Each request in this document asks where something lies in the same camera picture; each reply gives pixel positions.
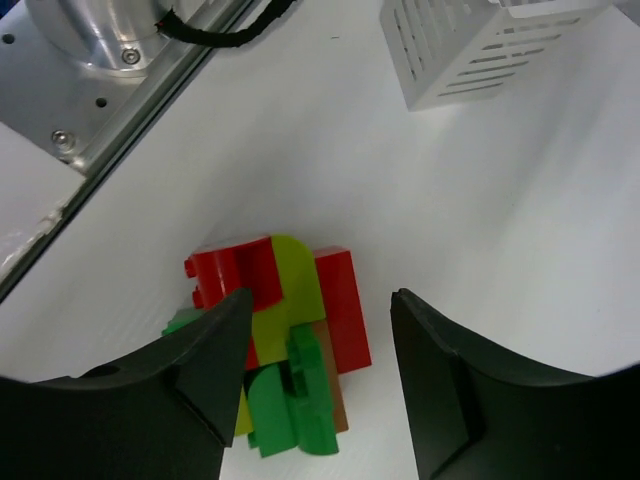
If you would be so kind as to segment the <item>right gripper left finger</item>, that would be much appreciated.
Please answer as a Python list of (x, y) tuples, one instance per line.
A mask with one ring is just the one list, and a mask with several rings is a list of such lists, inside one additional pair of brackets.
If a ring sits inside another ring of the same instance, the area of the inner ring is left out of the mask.
[(3, 378), (2, 477), (217, 478), (233, 442), (252, 307), (239, 289), (80, 377)]

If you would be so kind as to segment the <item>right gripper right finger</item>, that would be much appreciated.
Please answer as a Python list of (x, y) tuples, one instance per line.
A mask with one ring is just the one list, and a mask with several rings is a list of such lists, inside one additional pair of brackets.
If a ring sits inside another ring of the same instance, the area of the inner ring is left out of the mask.
[(422, 479), (635, 479), (639, 369), (599, 377), (517, 354), (407, 289), (391, 323)]

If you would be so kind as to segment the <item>lego brick cluster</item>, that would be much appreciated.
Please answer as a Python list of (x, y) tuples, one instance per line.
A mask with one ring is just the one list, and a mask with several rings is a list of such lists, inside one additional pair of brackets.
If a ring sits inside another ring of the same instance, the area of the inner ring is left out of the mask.
[(371, 365), (350, 250), (310, 249), (284, 234), (201, 248), (184, 262), (193, 305), (170, 334), (237, 288), (253, 296), (251, 337), (235, 433), (263, 458), (297, 448), (338, 453), (349, 428), (342, 374)]

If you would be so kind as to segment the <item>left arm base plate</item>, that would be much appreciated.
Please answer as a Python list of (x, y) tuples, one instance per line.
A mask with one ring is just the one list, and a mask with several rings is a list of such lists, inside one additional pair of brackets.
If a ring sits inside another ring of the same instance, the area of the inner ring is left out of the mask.
[(168, 38), (238, 29), (256, 1), (20, 1), (1, 18), (1, 122), (85, 176), (104, 169), (205, 55)]

